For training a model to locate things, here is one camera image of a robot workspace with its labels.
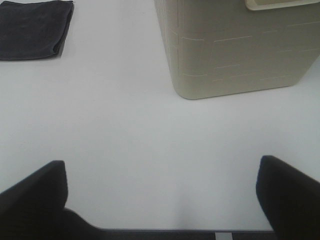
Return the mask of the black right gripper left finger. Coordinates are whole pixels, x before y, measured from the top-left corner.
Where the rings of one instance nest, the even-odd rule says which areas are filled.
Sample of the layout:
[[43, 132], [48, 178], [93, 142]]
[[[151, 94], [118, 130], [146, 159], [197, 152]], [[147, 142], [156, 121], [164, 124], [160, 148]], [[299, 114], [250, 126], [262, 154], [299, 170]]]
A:
[[2, 240], [102, 240], [103, 230], [65, 207], [65, 163], [54, 160], [0, 194]]

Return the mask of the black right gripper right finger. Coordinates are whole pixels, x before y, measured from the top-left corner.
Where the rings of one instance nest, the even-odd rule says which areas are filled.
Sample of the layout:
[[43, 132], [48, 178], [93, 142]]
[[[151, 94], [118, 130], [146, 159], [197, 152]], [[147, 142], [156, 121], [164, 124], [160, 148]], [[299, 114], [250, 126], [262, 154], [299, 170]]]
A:
[[255, 191], [279, 240], [320, 238], [320, 183], [283, 160], [264, 155]]

